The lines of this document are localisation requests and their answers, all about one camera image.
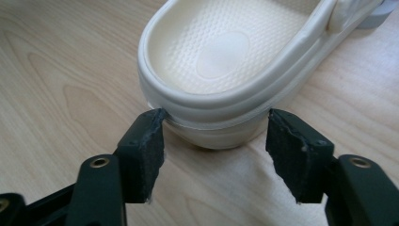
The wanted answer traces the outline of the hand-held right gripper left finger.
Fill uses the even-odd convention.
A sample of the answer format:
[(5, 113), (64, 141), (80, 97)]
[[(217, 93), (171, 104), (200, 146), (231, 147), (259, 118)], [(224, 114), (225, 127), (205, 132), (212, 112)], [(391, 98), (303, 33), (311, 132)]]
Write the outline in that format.
[(114, 152), (120, 162), (124, 201), (145, 203), (165, 161), (163, 120), (166, 110), (156, 108), (140, 114)]

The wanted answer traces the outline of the white clog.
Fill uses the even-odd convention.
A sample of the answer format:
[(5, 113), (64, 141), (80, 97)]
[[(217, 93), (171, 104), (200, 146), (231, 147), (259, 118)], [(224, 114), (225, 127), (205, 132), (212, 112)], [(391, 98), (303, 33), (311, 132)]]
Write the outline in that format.
[(142, 92), (190, 143), (240, 146), (383, 1), (167, 0), (140, 38)]

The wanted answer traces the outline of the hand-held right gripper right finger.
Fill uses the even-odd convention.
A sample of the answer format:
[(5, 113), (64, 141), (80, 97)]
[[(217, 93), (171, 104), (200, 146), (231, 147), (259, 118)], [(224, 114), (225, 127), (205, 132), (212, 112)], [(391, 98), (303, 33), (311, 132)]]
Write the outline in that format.
[(265, 149), (277, 175), (300, 203), (319, 203), (334, 144), (288, 111), (269, 112)]

